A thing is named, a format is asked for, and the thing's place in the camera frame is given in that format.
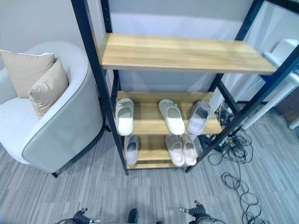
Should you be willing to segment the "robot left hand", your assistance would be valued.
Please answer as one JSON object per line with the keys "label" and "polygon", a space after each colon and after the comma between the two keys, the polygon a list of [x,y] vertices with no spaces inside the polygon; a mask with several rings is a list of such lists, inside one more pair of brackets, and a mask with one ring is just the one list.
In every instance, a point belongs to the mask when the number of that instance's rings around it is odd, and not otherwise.
{"label": "robot left hand", "polygon": [[62,219],[57,224],[100,224],[101,220],[97,218],[88,218],[85,212],[88,208],[81,208],[72,218]]}

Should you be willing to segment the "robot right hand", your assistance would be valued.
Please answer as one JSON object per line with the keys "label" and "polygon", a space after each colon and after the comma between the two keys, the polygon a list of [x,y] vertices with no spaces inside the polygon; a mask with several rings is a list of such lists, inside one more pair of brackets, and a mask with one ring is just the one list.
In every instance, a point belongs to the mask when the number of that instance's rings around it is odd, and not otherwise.
{"label": "robot right hand", "polygon": [[191,215],[194,218],[189,224],[214,224],[217,222],[216,218],[213,218],[206,213],[206,209],[201,202],[195,200],[194,203],[195,207],[193,208],[187,209],[181,207],[179,209],[180,212]]}

